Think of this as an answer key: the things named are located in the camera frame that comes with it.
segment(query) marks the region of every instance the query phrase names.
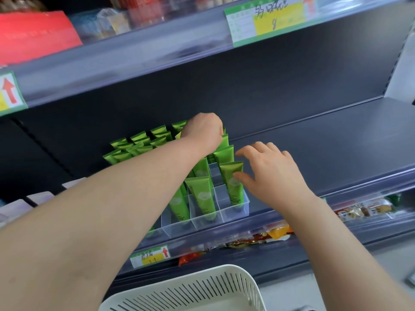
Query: label sticker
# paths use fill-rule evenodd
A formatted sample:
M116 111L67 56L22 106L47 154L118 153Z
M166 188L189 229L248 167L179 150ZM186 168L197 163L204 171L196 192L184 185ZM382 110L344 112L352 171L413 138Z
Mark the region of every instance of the label sticker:
M166 246L161 246L153 249L148 249L142 252L134 253L130 256L130 261L133 268L145 266L155 262L163 261L170 258L169 249Z
M27 109L13 72L0 74L0 116Z
M225 9L235 47L308 26L315 0L254 0Z

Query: hand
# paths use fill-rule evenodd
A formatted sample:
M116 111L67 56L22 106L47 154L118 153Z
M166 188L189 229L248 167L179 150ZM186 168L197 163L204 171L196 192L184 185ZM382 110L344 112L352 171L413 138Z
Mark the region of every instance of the hand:
M202 157L213 153L222 141L222 121L214 113L199 113L188 120L181 132L181 139L197 144Z
M284 217L287 212L307 206L317 198L289 152L280 152L273 143L256 142L241 148L235 155L249 159L255 179L244 172L235 172L234 177Z

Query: store shelf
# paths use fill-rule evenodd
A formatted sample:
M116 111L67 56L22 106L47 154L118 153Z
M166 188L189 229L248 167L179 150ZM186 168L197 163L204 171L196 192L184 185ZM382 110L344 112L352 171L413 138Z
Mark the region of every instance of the store shelf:
M233 48L224 9L240 0L30 62L15 72L29 107L152 73ZM298 28L402 0L318 0L318 15ZM295 30L282 30L281 33Z
M334 209L415 187L415 107L390 98L360 103L231 141L236 148L272 141L288 150L309 187ZM252 174L249 163L244 170ZM250 215L167 244L171 256L260 233L282 220L252 194ZM157 244L139 246L136 252ZM126 262L120 273L129 272Z
M413 208L378 218L350 222L350 231L370 251L415 238ZM241 249L217 249L178 267L177 261L159 263L143 270L118 276L106 297L117 292L182 276L222 264L246 269L259 284L310 270L307 254L295 236L287 241L264 243Z

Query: red arrow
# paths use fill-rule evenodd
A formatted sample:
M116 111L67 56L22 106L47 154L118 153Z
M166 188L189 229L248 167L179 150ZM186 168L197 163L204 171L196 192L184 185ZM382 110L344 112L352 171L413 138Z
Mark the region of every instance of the red arrow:
M12 104L17 104L18 101L16 100L16 98L13 95L12 88L14 88L13 83L10 82L7 78L4 78L4 83L3 83L3 88L2 89L6 91L7 95L10 98L10 101L12 102Z
M165 257L169 257L167 254L169 253L166 248L163 248L163 254Z

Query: floor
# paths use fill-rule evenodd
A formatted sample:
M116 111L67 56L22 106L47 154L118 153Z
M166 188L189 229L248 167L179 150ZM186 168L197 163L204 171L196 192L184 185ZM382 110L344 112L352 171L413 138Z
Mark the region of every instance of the floor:
M415 289L405 283L406 277L415 271L415 240L382 249L373 253L376 260L414 299ZM313 273L260 286L262 298L268 311L292 311L311 305L325 311Z

